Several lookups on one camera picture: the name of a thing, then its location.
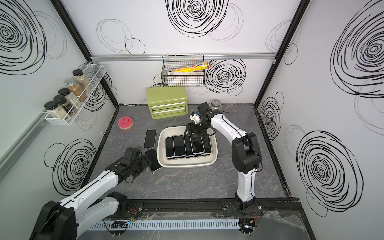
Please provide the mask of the white plastic storage box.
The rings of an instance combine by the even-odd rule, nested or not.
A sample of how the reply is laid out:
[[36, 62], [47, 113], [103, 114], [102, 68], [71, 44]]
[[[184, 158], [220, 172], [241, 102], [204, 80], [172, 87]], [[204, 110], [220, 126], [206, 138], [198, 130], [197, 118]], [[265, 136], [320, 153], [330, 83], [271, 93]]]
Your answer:
[[[195, 153], [196, 148], [192, 146], [191, 138], [184, 136], [186, 127], [169, 127], [161, 131], [158, 140], [157, 158], [162, 167], [165, 168], [197, 168], [212, 165], [218, 158], [217, 140], [213, 130], [207, 130], [210, 140], [207, 144], [207, 150], [202, 145], [202, 141], [198, 141], [199, 150], [202, 153]], [[177, 145], [185, 147], [185, 154], [181, 155], [180, 151], [174, 150], [174, 138], [177, 138]]]

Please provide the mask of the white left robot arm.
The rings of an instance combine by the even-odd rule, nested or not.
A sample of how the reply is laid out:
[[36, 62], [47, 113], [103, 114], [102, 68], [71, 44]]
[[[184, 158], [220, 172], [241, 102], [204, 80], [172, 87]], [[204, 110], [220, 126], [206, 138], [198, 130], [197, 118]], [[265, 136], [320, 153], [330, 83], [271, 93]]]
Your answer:
[[138, 148], [128, 148], [119, 158], [74, 194], [59, 202], [45, 204], [38, 216], [30, 238], [32, 240], [76, 240], [94, 224], [113, 215], [138, 216], [130, 207], [127, 196], [110, 192], [128, 178], [135, 179], [156, 158]]

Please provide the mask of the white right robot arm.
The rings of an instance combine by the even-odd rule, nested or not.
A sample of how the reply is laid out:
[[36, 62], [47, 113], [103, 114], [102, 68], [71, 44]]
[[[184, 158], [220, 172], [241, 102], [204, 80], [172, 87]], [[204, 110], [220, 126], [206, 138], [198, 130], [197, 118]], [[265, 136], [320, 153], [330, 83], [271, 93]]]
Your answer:
[[255, 195], [255, 179], [259, 168], [263, 166], [258, 138], [253, 132], [245, 132], [225, 116], [227, 112], [211, 109], [208, 103], [198, 105], [198, 110], [190, 115], [185, 134], [193, 138], [210, 137], [207, 130], [220, 132], [230, 143], [232, 163], [238, 174], [238, 189], [235, 194], [236, 208], [239, 214], [251, 212], [258, 204]]

